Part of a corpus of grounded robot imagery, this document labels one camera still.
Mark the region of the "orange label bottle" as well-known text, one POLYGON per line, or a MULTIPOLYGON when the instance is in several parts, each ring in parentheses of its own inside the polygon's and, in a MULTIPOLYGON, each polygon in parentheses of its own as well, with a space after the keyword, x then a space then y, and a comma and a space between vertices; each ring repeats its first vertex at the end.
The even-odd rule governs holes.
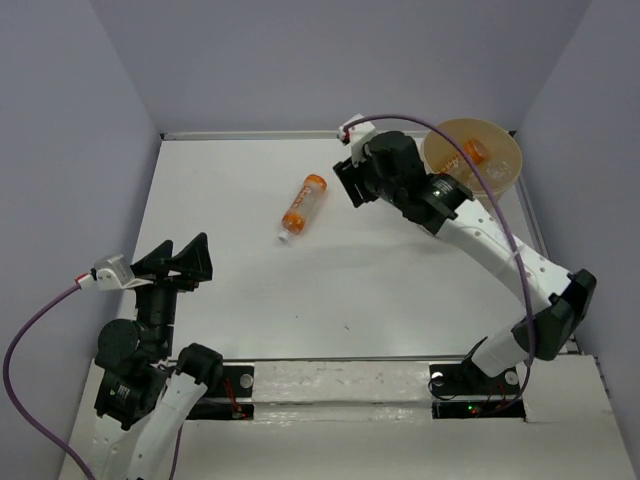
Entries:
POLYGON ((305 178, 297 196, 281 219, 281 230, 278 233, 281 242, 288 242, 304 231, 326 190, 327 183, 321 176, 310 174, 305 178))
MULTIPOLYGON (((489 158, 489 152, 485 146, 475 139, 467 141, 463 145, 463 150, 474 165, 478 165, 489 158)), ((437 172, 454 176, 462 174, 468 169, 469 165, 465 160, 465 156, 455 152, 442 161, 437 172)))

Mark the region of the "clear crushed plastic bottle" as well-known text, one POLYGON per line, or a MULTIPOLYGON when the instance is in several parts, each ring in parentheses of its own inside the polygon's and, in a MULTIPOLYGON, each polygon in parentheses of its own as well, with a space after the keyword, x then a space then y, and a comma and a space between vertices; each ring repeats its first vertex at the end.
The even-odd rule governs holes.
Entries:
POLYGON ((505 183, 512 176, 512 166, 504 159, 492 158, 481 164, 481 173, 487 181, 505 183))

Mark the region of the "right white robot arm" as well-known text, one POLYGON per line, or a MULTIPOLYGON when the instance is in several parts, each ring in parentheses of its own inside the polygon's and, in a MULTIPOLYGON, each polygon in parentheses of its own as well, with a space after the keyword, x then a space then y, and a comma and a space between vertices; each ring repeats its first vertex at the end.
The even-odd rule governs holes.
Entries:
POLYGON ((504 371, 530 359, 553 360, 583 321, 596 288, 586 269, 574 273, 508 237, 495 215, 447 174, 425 169, 415 141, 400 131, 341 134, 348 159, 334 171, 354 206, 382 199, 404 218, 475 260, 532 316, 479 341, 460 368, 462 384, 482 392, 504 371))

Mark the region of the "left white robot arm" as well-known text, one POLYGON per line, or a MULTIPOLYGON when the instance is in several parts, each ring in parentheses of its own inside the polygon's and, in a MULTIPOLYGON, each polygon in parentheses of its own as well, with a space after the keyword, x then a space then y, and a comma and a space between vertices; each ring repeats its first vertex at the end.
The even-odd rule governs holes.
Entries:
POLYGON ((97 479, 151 479, 191 409, 221 383, 223 357, 203 345, 164 364, 178 295, 213 277, 208 238, 199 233, 180 252, 166 240, 134 264, 107 257, 91 275, 101 291, 134 291, 135 317, 108 322, 98 336, 94 363, 103 376, 89 468, 97 479))

